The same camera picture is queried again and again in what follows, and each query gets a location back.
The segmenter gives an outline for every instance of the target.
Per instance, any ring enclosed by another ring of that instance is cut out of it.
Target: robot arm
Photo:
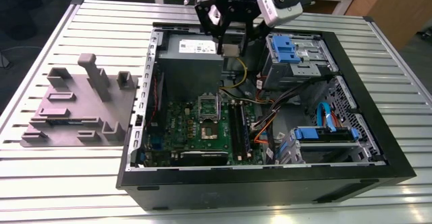
[[[298,17],[302,6],[312,0],[196,0],[194,10],[206,35],[217,42],[217,54],[224,53],[225,31],[232,22],[244,24],[238,56],[245,54],[248,43],[264,39],[270,29]],[[253,26],[258,15],[264,20]]]

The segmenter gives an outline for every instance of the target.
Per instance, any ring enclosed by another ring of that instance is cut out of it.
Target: table surface
[[[197,24],[192,7],[85,0],[70,5],[0,117],[0,221],[118,223],[421,223],[432,219],[430,95],[360,17],[304,14],[281,28],[334,32],[417,177],[330,204],[144,211],[114,188],[121,147],[22,148],[52,67],[94,53],[108,75],[141,76],[156,21]]]

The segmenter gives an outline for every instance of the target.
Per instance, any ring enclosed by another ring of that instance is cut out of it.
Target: yellow wire
[[[234,85],[232,85],[232,86],[221,86],[221,89],[236,88],[236,87],[240,86],[241,83],[245,81],[245,77],[246,77],[246,75],[248,75],[248,68],[245,67],[245,64],[244,64],[244,62],[240,60],[240,58],[236,58],[236,59],[237,59],[237,61],[241,63],[241,66],[242,66],[242,69],[244,69],[242,79],[241,79],[241,81],[240,81],[237,84],[234,84]]]

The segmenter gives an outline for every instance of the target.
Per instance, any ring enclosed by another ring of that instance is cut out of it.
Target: power supply label
[[[210,40],[180,40],[180,53],[216,54],[216,44]]]

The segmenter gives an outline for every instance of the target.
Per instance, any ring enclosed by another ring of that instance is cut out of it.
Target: green motherboard
[[[242,114],[245,124],[249,126],[256,121],[253,105],[242,104]],[[248,157],[238,157],[234,154],[230,132],[230,113],[232,103],[221,102],[214,104],[212,101],[202,100],[198,104],[194,102],[169,102],[166,112],[165,135],[162,137],[149,136],[149,142],[153,145],[149,160],[149,166],[172,166],[173,154],[185,151],[201,152],[226,152],[226,165],[256,165],[262,164],[261,146],[253,146],[249,149]],[[198,120],[200,115],[220,114],[218,120]]]

